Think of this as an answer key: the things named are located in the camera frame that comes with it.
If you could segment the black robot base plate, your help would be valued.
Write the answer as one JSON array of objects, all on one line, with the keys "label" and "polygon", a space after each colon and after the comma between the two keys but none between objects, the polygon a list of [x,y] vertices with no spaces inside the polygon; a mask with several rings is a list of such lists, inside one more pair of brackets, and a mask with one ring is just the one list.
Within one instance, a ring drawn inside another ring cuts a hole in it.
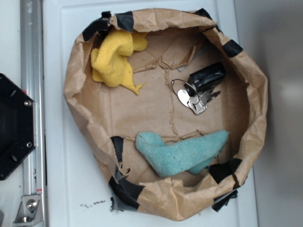
[{"label": "black robot base plate", "polygon": [[0,179],[6,180],[36,147],[35,102],[0,75]]}]

